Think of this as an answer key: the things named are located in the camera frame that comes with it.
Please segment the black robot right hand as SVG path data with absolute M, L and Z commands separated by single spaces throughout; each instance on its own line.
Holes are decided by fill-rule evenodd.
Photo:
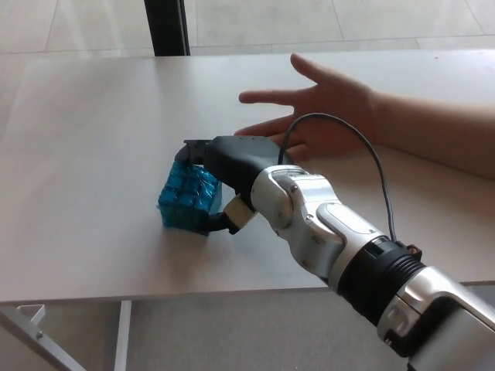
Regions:
M 212 140 L 185 140 L 175 160 L 183 165 L 201 165 L 218 181 L 231 187 L 236 198 L 230 202 L 233 210 L 209 211 L 196 225 L 196 232 L 208 234 L 228 230 L 237 233 L 252 219 L 256 209 L 251 202 L 251 188 L 265 168 L 293 165 L 288 153 L 278 159 L 280 148 L 261 136 L 217 136 Z

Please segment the person's bare hand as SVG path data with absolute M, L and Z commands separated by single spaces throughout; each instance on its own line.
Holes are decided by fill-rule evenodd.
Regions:
M 378 97 L 370 87 L 300 55 L 292 54 L 295 71 L 315 83 L 298 90 L 250 90 L 239 95 L 242 104 L 277 104 L 290 106 L 293 113 L 251 125 L 236 135 L 264 136 L 282 145 L 285 132 L 299 117 L 321 113 L 338 117 L 355 127 L 370 143 L 378 141 Z M 310 117 L 290 134 L 286 151 L 295 162 L 312 158 L 344 155 L 363 147 L 350 129 L 334 120 Z

